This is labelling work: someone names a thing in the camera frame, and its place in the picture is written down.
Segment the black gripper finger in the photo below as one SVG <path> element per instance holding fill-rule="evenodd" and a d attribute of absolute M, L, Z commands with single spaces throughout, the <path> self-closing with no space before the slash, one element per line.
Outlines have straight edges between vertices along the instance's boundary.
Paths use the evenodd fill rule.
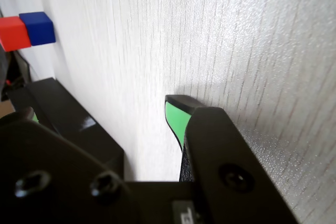
<path fill-rule="evenodd" d="M 115 173 L 14 113 L 1 119 L 1 223 L 130 223 Z"/>
<path fill-rule="evenodd" d="M 187 95 L 165 97 L 209 223 L 296 223 L 292 211 L 228 114 Z"/>

